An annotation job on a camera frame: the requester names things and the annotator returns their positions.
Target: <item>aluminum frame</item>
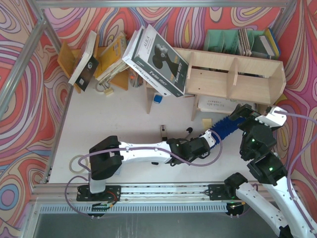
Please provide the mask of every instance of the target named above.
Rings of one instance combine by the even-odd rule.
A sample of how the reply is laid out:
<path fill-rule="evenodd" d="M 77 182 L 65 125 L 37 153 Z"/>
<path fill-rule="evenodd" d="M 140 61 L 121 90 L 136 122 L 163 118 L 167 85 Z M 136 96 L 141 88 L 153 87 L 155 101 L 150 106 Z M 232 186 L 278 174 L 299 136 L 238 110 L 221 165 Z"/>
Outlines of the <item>aluminum frame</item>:
<path fill-rule="evenodd" d="M 8 103 L 10 102 L 15 89 L 25 71 L 35 48 L 45 32 L 55 47 L 57 53 L 60 51 L 61 42 L 48 21 L 44 9 L 50 7 L 154 7 L 154 6 L 181 6 L 181 7 L 212 7 L 212 6 L 266 6 L 281 7 L 282 12 L 279 14 L 273 32 L 277 34 L 290 17 L 289 14 L 296 6 L 296 0 L 28 0 L 35 16 L 38 19 L 37 24 L 27 39 L 19 57 L 17 58 L 3 88 L 0 91 L 0 119 L 2 118 Z M 73 87 L 67 97 L 66 107 L 62 114 L 61 124 L 58 128 L 57 137 L 53 146 L 53 154 L 49 159 L 46 174 L 48 175 L 53 162 L 61 130 L 66 118 L 68 105 L 71 99 Z M 207 184 L 217 183 L 142 183 L 142 184 L 120 184 L 122 186 L 122 202 L 129 203 L 166 203 L 166 202 L 209 202 L 208 197 L 202 194 L 206 190 Z M 67 193 L 69 200 L 74 201 L 77 194 L 77 186 L 80 184 L 71 184 Z M 39 184 L 33 188 L 30 203 L 33 204 L 30 216 L 25 225 L 22 237 L 32 237 L 37 225 L 40 214 L 41 204 L 48 203 L 65 203 L 64 189 L 66 184 Z M 271 195 L 260 185 L 259 193 L 269 201 L 273 201 Z"/>
<path fill-rule="evenodd" d="M 18 58 L 15 61 L 14 66 L 11 69 L 10 74 L 5 80 L 3 87 L 0 90 L 0 120 L 2 119 L 6 109 L 11 101 L 11 98 L 18 86 L 22 75 L 38 45 L 40 38 L 46 29 L 47 22 L 40 19 L 35 24 L 31 34 L 26 40 Z"/>
<path fill-rule="evenodd" d="M 54 7 L 211 7 L 211 6 L 277 6 L 286 7 L 289 0 L 36 0 L 39 8 Z"/>

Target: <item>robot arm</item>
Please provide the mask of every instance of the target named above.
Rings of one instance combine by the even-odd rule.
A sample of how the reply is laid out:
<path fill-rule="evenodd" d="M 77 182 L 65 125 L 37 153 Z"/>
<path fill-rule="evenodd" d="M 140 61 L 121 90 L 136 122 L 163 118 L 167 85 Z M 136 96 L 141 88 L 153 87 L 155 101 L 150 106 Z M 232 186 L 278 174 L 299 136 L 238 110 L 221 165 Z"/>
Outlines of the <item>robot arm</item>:
<path fill-rule="evenodd" d="M 177 165 L 182 162 L 171 157 L 167 152 L 192 162 L 196 158 L 205 158 L 211 147 L 215 145 L 215 139 L 211 131 L 207 130 L 200 137 L 190 141 L 183 139 L 168 139 L 155 144 L 131 144 L 118 141 L 117 136 L 109 136 L 89 150 L 89 153 L 119 148 L 113 154 L 102 153 L 89 158 L 91 164 L 91 180 L 89 182 L 90 193 L 100 193 L 106 188 L 106 179 L 111 177 L 123 162 L 153 162 Z"/>
<path fill-rule="evenodd" d="M 224 183 L 229 197 L 238 197 L 246 202 L 266 221 L 277 236 L 280 235 L 280 227 L 284 228 L 287 226 L 287 221 L 283 214 L 262 197 L 252 185 L 248 183 L 245 177 L 240 173 L 235 173 L 227 178 Z"/>
<path fill-rule="evenodd" d="M 284 111 L 279 107 L 268 108 L 267 115 L 261 116 L 254 112 L 249 105 L 238 106 L 230 115 L 235 120 L 245 117 L 239 125 L 244 131 L 240 146 L 241 158 L 248 164 L 251 174 L 263 184 L 272 195 L 279 209 L 274 208 L 262 198 L 246 182 L 246 179 L 236 173 L 225 180 L 227 191 L 247 202 L 274 230 L 279 237 L 313 238 L 316 237 L 317 224 L 311 218 L 299 197 L 300 212 L 287 188 L 287 170 L 271 149 L 276 144 L 272 132 L 283 126 L 286 116 L 275 111 Z"/>

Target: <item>white floor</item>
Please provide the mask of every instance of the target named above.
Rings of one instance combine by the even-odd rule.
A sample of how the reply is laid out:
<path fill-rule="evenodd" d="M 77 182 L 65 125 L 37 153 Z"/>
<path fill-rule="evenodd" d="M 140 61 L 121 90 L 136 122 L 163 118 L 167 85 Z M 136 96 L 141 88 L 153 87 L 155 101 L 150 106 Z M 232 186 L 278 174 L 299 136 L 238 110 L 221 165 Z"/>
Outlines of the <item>white floor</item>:
<path fill-rule="evenodd" d="M 89 149 L 110 135 L 117 135 L 120 141 L 131 143 L 155 143 L 161 141 L 159 126 L 166 125 L 169 138 L 187 135 L 186 129 L 193 128 L 196 137 L 204 131 L 202 118 L 212 118 L 213 123 L 225 115 L 198 112 L 194 121 L 191 113 L 194 98 L 163 98 L 160 104 L 153 104 L 150 114 L 146 114 L 145 89 L 133 88 L 128 91 L 114 87 L 114 93 L 105 96 L 93 89 L 91 82 L 86 92 L 73 92 L 65 124 L 62 130 L 49 183 L 67 183 L 73 174 L 68 164 L 79 154 L 88 154 Z M 171 167 L 151 163 L 128 163 L 121 166 L 118 175 L 108 182 L 204 182 L 223 181 L 235 172 L 240 172 L 249 180 L 255 180 L 247 168 L 247 162 L 240 159 L 239 147 L 242 131 L 238 130 L 223 142 L 220 159 L 207 167 L 186 164 Z M 195 163 L 205 164 L 218 154 L 216 146 L 211 155 L 197 159 Z M 74 170 L 80 170 L 77 163 Z M 83 183 L 82 179 L 73 182 Z"/>

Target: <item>colorful swirl pattern backdrop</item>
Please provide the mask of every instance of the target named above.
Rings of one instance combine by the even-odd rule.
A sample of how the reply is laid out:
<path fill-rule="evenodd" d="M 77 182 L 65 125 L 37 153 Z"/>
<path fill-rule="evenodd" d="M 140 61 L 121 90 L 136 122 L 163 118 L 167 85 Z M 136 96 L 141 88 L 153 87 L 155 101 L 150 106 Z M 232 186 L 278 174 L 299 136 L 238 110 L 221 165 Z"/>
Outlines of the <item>colorful swirl pattern backdrop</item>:
<path fill-rule="evenodd" d="M 24 0 L 0 0 L 0 88 L 36 19 Z M 32 187 L 43 177 L 69 91 L 43 35 L 0 121 L 0 237 L 18 237 Z"/>
<path fill-rule="evenodd" d="M 35 18 L 24 0 L 0 0 L 0 87 L 3 86 Z M 279 44 L 287 75 L 287 89 L 278 104 L 290 112 L 317 117 L 316 67 L 317 0 L 298 0 Z M 90 30 L 108 45 L 124 31 L 129 38 L 141 25 L 151 24 L 175 47 L 202 49 L 208 29 L 271 26 L 279 8 L 52 8 L 45 10 L 62 41 L 80 48 Z M 33 54 L 7 111 L 0 122 L 0 237 L 17 237 L 25 220 L 32 186 L 43 177 L 52 152 L 69 90 L 54 49 L 44 35 Z M 289 118 L 276 134 L 283 161 L 289 165 L 317 128 Z M 317 219 L 317 162 L 315 143 L 294 171 L 297 189 Z"/>

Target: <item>book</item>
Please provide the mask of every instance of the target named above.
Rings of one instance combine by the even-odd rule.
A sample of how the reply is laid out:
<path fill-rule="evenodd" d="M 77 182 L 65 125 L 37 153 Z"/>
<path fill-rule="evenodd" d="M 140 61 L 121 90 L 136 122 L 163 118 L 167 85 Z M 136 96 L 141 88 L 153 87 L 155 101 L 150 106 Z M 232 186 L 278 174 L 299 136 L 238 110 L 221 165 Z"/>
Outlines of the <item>book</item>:
<path fill-rule="evenodd" d="M 268 57 L 269 59 L 271 57 L 275 56 L 275 53 L 273 51 L 273 47 L 270 44 L 268 38 L 266 36 L 257 36 L 254 39 L 254 44 L 252 47 L 252 52 L 256 52 L 256 53 L 262 53 L 265 55 L 268 55 L 270 57 Z"/>
<path fill-rule="evenodd" d="M 138 43 L 141 40 L 142 33 L 145 28 L 142 26 L 140 30 L 135 31 L 130 39 L 126 51 L 123 54 L 122 60 L 135 70 L 145 81 L 147 81 L 153 88 L 155 88 L 162 96 L 169 96 L 170 92 L 167 91 L 161 84 L 154 80 L 147 72 L 140 68 L 132 59 L 137 50 Z"/>
<path fill-rule="evenodd" d="M 244 40 L 244 37 L 243 37 L 242 29 L 239 29 L 238 34 L 239 34 L 239 42 L 240 42 L 240 44 L 242 46 L 242 55 L 246 56 L 247 55 L 247 49 L 246 49 L 246 45 L 245 45 L 245 40 Z"/>
<path fill-rule="evenodd" d="M 68 81 L 71 85 L 74 85 L 83 69 L 87 66 L 88 61 L 93 57 L 96 37 L 97 34 L 94 31 L 91 31 L 81 47 L 80 53 L 75 60 L 73 74 Z"/>
<path fill-rule="evenodd" d="M 116 74 L 128 68 L 122 60 L 126 48 L 127 42 L 125 35 L 120 32 L 114 41 L 98 57 L 100 66 L 96 72 L 96 80 L 99 82 L 109 82 Z"/>
<path fill-rule="evenodd" d="M 185 94 L 188 63 L 151 25 L 143 32 L 132 60 L 171 94 Z"/>
<path fill-rule="evenodd" d="M 258 110 L 255 103 L 209 96 L 199 97 L 198 108 L 202 112 L 231 114 L 238 104 L 244 105 L 246 103 L 250 104 L 253 110 Z"/>
<path fill-rule="evenodd" d="M 98 67 L 98 60 L 91 56 L 84 69 L 81 71 L 76 80 L 76 84 L 85 92 L 90 80 L 93 78 L 94 73 Z"/>
<path fill-rule="evenodd" d="M 243 32 L 243 37 L 245 40 L 245 44 L 246 44 L 246 49 L 247 49 L 247 56 L 251 56 L 251 49 L 250 49 L 250 42 L 249 42 L 249 38 L 248 38 L 248 33 L 247 33 L 247 29 L 246 28 L 242 28 L 242 32 Z"/>

